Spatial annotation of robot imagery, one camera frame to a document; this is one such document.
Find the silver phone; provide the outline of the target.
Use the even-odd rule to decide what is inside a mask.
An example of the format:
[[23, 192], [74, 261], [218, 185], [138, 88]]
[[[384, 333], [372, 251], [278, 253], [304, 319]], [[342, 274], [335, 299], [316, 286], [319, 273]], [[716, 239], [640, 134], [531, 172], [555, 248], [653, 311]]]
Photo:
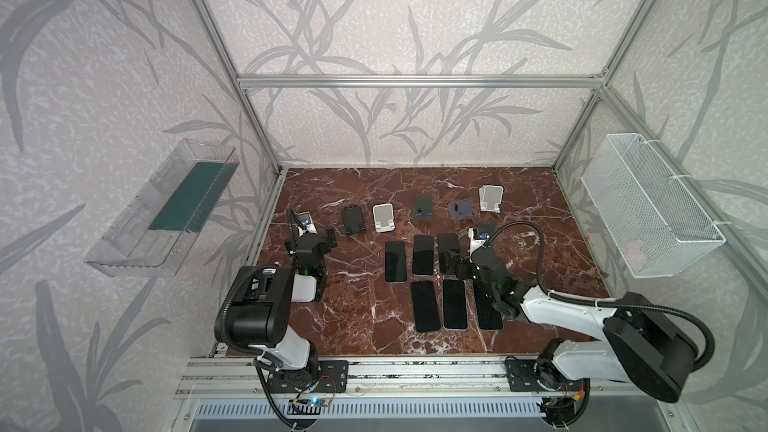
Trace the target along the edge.
[[443, 286], [443, 325], [448, 330], [466, 330], [468, 328], [465, 285], [461, 280], [444, 280]]

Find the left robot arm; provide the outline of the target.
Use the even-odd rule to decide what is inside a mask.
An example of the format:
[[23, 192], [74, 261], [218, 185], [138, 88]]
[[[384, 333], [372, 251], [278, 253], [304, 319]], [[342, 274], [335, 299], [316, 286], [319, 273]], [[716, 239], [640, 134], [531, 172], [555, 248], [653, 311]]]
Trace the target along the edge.
[[332, 228], [323, 236], [307, 231], [289, 242], [290, 265], [240, 268], [217, 314], [215, 339], [231, 350], [253, 354], [262, 370], [315, 381], [316, 347], [289, 325], [290, 312], [294, 303], [322, 299], [327, 285], [325, 256], [336, 246]]

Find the black folding phone stand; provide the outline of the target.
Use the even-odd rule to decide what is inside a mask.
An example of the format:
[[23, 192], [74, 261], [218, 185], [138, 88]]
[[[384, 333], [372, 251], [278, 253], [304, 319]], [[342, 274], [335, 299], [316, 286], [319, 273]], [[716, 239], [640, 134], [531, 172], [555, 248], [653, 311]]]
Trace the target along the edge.
[[346, 236], [350, 237], [366, 231], [364, 214], [358, 205], [346, 206], [341, 216]]

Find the white folding phone stand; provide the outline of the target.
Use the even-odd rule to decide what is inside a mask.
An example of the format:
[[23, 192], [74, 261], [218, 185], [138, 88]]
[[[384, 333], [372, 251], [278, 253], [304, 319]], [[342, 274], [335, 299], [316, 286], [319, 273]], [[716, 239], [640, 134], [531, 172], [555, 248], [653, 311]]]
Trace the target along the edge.
[[479, 190], [479, 204], [482, 212], [499, 213], [503, 201], [504, 187], [484, 185]]

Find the teal phone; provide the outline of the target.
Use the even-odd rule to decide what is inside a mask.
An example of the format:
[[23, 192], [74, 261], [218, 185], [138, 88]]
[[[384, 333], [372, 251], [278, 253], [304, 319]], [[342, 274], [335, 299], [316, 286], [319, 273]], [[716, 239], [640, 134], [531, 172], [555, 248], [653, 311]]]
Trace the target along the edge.
[[413, 240], [412, 267], [414, 276], [431, 276], [434, 273], [435, 240], [431, 235], [416, 235]]

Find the purple phone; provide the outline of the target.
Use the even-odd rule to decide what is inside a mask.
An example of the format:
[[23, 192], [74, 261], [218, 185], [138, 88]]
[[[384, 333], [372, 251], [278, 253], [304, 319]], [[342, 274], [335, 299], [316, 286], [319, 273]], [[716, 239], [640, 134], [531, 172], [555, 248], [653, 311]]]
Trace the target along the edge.
[[385, 243], [385, 281], [388, 283], [405, 282], [407, 280], [406, 244], [404, 241], [388, 241]]

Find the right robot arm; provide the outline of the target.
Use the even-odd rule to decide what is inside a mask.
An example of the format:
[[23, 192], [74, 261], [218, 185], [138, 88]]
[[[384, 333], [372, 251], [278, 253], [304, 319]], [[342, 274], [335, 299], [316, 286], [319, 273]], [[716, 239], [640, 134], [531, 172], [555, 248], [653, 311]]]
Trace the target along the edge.
[[460, 269], [502, 317], [587, 336], [584, 343], [551, 342], [538, 358], [542, 380], [631, 383], [658, 401], [675, 403], [689, 375], [713, 351], [711, 337], [698, 348], [673, 322], [674, 311], [637, 293], [588, 299], [544, 290], [512, 278], [505, 262], [484, 246], [471, 251]]

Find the black phone from folding stand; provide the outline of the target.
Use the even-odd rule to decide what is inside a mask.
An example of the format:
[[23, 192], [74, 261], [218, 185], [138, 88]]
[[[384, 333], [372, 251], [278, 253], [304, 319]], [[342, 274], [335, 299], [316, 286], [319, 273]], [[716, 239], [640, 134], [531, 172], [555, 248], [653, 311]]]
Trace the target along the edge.
[[411, 297], [415, 330], [420, 333], [440, 330], [441, 322], [434, 284], [431, 281], [412, 282]]

